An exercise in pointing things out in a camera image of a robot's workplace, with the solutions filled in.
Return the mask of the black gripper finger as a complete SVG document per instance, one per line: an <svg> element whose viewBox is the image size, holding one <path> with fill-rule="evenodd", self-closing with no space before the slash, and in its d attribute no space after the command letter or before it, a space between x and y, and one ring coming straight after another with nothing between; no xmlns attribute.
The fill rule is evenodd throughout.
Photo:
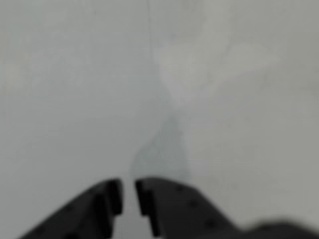
<svg viewBox="0 0 319 239"><path fill-rule="evenodd" d="M199 190L159 177L135 181L142 216L153 237L161 239L221 239L241 233Z"/></svg>
<svg viewBox="0 0 319 239"><path fill-rule="evenodd" d="M120 179L99 182L21 236L22 239L111 239L123 211Z"/></svg>

